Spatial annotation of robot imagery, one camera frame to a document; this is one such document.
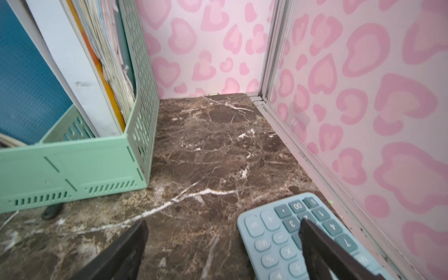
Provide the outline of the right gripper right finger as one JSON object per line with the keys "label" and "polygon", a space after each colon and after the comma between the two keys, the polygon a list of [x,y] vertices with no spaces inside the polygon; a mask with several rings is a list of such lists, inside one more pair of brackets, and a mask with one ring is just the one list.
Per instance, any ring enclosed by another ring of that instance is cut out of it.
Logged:
{"label": "right gripper right finger", "polygon": [[371,273],[307,219],[301,222],[299,237],[311,280],[331,280],[333,275],[339,280],[384,280],[382,275]]}

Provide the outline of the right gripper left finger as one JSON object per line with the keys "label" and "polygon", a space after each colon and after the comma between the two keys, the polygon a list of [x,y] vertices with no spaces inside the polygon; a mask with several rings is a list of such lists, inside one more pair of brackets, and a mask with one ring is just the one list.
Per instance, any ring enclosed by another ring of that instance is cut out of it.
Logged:
{"label": "right gripper left finger", "polygon": [[136,280],[148,235],[146,221],[138,220],[71,278],[73,280]]}

